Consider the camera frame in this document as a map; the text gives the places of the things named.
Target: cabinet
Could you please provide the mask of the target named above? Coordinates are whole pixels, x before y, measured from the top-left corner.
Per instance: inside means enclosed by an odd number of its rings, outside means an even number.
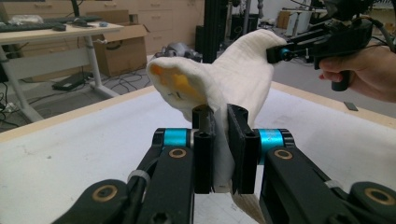
[[[59,18],[73,14],[70,1],[47,1],[47,2],[2,2],[0,3],[0,15],[3,21],[9,21],[15,15],[39,15],[42,18]],[[66,38],[47,42],[32,42],[15,46],[14,49],[22,57],[31,57],[84,46],[82,38]],[[45,81],[51,78],[70,76],[77,73],[80,68],[71,68],[61,72],[50,73],[42,76],[31,77],[33,81]]]
[[[204,25],[204,0],[174,0],[173,41],[183,42],[189,47],[195,45],[195,27]]]
[[[146,25],[149,30],[145,37],[148,54],[160,51],[171,42],[183,42],[193,48],[195,27],[204,25],[205,0],[84,0],[79,5],[80,15],[86,15],[87,12],[117,9],[128,9],[130,15],[134,15],[134,18],[137,16],[137,22]],[[35,14],[43,18],[65,17],[73,16],[73,8],[70,0],[3,2],[0,3],[0,13],[5,21],[13,15],[23,14]],[[72,45],[45,50],[63,50],[70,46]]]
[[[173,7],[171,0],[138,0],[138,21],[148,28],[146,53],[159,52],[173,40]]]
[[[79,6],[79,13],[85,15],[87,12],[108,11],[128,9],[129,14],[137,14],[137,3],[134,0],[112,0],[112,1],[83,1]]]
[[[171,42],[195,44],[195,27],[204,24],[205,0],[138,0],[139,23],[148,27],[147,53]]]

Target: white cloth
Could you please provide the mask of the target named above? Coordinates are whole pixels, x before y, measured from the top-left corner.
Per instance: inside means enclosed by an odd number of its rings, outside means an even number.
[[[212,64],[174,57],[148,63],[154,87],[172,107],[191,121],[191,110],[209,105],[215,112],[217,137],[214,158],[215,192],[228,192],[233,175],[233,157],[228,148],[227,104],[247,109],[253,127],[270,89],[274,67],[267,62],[266,50],[285,45],[272,32],[258,30],[240,37]]]

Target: black cable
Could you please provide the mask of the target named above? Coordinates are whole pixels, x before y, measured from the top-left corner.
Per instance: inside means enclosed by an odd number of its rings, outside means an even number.
[[[378,37],[376,37],[376,36],[372,36],[372,39],[376,39],[376,40],[378,40],[379,42],[381,42],[382,44],[384,44],[385,46],[387,46],[388,44],[387,44],[387,42],[385,42],[383,39],[381,39],[381,38],[378,38]]]
[[[78,88],[75,88],[75,89],[73,89],[73,90],[71,90],[71,91],[60,92],[60,93],[53,93],[53,94],[46,95],[46,96],[36,97],[36,98],[38,98],[38,99],[37,99],[37,100],[34,100],[34,101],[32,101],[32,102],[30,102],[29,105],[32,105],[32,104],[34,104],[34,103],[36,103],[36,102],[38,102],[38,101],[41,101],[41,100],[43,100],[43,99],[46,99],[46,98],[49,98],[49,97],[52,97],[52,96],[64,95],[64,94],[67,94],[67,93],[70,93],[70,92],[73,92],[73,91],[82,90],[82,89],[84,89],[84,87],[87,85],[87,83],[84,82],[84,83],[82,83],[81,85],[82,85],[82,87],[80,87],[79,89],[78,89]]]
[[[293,2],[293,3],[296,3],[296,4],[300,5],[300,6],[303,6],[303,7],[311,7],[309,5],[306,5],[306,4],[303,4],[303,3],[299,3],[299,2],[294,1],[294,0],[290,0],[290,1]],[[311,8],[313,8],[313,9],[323,9],[321,7],[311,7]]]

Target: black pole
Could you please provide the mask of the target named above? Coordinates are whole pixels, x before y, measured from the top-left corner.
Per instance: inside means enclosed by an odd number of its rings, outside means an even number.
[[[71,0],[71,1],[72,1],[73,12],[75,14],[75,17],[79,17],[79,8],[78,8],[77,0]]]
[[[220,0],[205,0],[203,63],[213,63],[219,49]]]

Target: cable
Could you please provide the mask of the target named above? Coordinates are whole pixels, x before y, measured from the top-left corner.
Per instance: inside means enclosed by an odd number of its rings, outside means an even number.
[[[293,2],[293,3],[296,3],[296,4],[300,5],[300,6],[303,6],[303,7],[311,7],[309,5],[306,5],[306,4],[303,4],[303,3],[299,3],[299,2],[294,1],[294,0],[290,0],[290,1]],[[311,8],[313,8],[313,9],[323,9],[321,7],[311,7]]]

